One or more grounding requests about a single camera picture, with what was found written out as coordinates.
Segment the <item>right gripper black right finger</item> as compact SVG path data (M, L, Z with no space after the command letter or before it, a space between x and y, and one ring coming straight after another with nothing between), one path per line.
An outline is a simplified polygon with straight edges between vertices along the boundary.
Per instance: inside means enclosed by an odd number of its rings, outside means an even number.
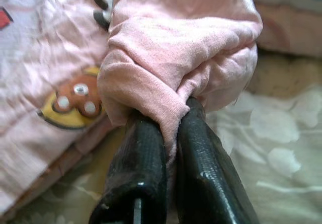
M180 223L259 223L231 158L205 121L202 104L190 111L177 134L177 210Z

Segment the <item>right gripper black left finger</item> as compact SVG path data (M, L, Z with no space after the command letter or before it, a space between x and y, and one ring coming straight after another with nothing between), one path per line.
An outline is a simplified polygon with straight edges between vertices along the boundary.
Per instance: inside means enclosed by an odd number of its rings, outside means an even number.
M164 140L152 120L134 119L126 126L89 223L165 223L166 219Z

